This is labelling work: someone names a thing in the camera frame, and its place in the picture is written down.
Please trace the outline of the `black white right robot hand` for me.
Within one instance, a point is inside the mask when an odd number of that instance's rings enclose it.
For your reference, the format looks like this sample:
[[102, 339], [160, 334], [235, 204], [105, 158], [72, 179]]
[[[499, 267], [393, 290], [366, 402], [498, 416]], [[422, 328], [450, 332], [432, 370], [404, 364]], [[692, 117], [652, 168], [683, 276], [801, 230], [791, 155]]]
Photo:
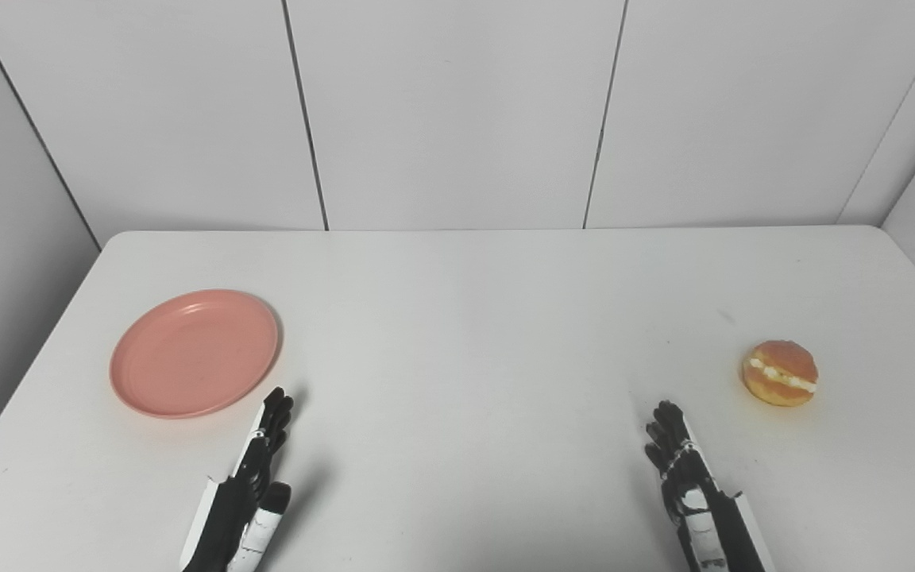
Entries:
[[645, 453], [690, 571], [776, 570], [747, 496], [719, 487], [684, 412], [662, 400], [652, 413]]

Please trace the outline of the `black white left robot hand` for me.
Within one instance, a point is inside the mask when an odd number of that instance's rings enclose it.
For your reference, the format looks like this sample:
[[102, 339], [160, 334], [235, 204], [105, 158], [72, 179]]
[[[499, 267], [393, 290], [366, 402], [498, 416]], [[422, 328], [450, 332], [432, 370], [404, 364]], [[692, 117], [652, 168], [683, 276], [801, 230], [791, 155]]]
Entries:
[[258, 410], [243, 449], [224, 481], [208, 479], [179, 558], [182, 571], [255, 571], [291, 499], [272, 477], [287, 441], [294, 399], [275, 387]]

